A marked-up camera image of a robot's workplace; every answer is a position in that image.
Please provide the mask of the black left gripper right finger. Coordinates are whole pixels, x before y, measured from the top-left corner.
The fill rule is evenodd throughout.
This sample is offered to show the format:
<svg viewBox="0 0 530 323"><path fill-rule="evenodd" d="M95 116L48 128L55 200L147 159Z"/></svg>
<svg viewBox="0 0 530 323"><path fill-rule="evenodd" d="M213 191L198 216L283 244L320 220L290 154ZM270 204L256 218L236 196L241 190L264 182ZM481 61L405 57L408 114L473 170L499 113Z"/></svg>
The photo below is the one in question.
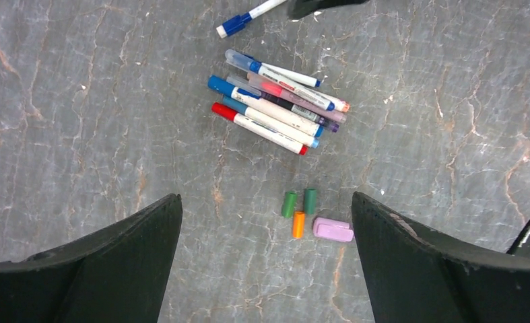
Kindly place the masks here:
<svg viewBox="0 0 530 323"><path fill-rule="evenodd" d="M376 322L530 322L530 220L497 252L355 192L352 224Z"/></svg>

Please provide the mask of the green marker cap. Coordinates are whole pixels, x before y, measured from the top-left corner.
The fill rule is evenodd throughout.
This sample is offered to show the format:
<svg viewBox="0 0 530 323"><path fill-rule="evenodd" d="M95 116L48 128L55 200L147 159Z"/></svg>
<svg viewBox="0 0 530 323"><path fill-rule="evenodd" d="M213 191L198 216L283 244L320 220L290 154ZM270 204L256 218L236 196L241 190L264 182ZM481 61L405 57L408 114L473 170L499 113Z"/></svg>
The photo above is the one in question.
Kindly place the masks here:
<svg viewBox="0 0 530 323"><path fill-rule="evenodd" d="M294 215L297 198L298 195L294 191L288 191L285 193L281 208L281 215L283 217L291 218Z"/></svg>
<svg viewBox="0 0 530 323"><path fill-rule="evenodd" d="M317 189L306 188L304 190L303 211L306 215L313 215L317 206Z"/></svg>

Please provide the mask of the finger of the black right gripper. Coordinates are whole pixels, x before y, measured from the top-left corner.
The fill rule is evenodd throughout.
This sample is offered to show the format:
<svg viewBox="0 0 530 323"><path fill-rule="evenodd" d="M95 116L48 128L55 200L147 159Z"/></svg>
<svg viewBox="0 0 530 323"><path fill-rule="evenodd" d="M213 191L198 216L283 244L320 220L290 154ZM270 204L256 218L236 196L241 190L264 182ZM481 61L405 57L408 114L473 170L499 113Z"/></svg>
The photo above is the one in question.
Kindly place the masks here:
<svg viewBox="0 0 530 323"><path fill-rule="evenodd" d="M291 20L299 20L316 11L347 5L361 5L365 2L368 0L291 0L288 1L287 16Z"/></svg>

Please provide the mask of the blue capped white pen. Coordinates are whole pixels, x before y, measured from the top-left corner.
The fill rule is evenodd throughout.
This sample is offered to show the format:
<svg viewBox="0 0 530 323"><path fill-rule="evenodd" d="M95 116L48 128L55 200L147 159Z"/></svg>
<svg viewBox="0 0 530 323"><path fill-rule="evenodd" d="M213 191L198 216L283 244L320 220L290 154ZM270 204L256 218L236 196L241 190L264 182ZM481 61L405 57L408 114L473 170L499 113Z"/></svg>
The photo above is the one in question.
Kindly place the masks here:
<svg viewBox="0 0 530 323"><path fill-rule="evenodd" d="M286 0L268 0L242 15L231 17L229 20L216 27L216 32L220 38L232 36L243 30L249 22L285 2Z"/></svg>

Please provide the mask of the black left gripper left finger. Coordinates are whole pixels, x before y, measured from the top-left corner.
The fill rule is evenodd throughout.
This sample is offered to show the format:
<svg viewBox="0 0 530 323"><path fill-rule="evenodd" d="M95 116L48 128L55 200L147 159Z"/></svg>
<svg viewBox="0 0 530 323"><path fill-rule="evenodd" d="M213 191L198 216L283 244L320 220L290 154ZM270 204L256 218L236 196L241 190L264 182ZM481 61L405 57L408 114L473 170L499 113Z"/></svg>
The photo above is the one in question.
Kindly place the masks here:
<svg viewBox="0 0 530 323"><path fill-rule="evenodd" d="M0 262L0 322L156 322L183 218L169 194L92 234Z"/></svg>

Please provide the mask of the orange marker cap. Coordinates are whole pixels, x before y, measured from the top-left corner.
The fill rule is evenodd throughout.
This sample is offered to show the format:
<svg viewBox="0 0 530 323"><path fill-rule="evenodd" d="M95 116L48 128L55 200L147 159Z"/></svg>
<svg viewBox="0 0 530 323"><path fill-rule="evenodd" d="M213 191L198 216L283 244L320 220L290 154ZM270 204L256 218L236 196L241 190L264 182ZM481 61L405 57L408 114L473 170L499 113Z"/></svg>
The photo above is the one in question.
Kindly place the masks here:
<svg viewBox="0 0 530 323"><path fill-rule="evenodd" d="M296 211L293 215L292 236L295 239L302 238L304 234L304 225L306 214L303 211Z"/></svg>

